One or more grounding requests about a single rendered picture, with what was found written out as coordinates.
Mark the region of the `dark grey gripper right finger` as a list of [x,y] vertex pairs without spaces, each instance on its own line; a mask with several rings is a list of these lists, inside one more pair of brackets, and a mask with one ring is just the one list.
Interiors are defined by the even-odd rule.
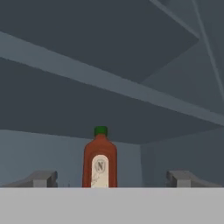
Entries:
[[221,185],[198,178],[190,171],[168,171],[166,173],[167,187],[221,187]]

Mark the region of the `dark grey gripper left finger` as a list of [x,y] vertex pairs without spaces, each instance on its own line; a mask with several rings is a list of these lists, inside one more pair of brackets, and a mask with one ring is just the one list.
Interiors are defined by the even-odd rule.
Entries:
[[34,171],[31,175],[3,187],[57,187],[56,171]]

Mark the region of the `red green-capped condiment bottle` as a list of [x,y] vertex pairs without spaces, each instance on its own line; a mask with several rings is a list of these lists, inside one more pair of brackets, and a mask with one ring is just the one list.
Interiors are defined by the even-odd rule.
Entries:
[[117,187],[117,148],[108,140],[106,126],[96,126],[94,139],[85,146],[82,186]]

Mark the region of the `grey cabinet shelf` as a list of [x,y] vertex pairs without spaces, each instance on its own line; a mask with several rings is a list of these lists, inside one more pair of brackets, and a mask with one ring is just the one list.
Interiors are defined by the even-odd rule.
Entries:
[[0,57],[224,126],[224,115],[102,71],[0,31]]

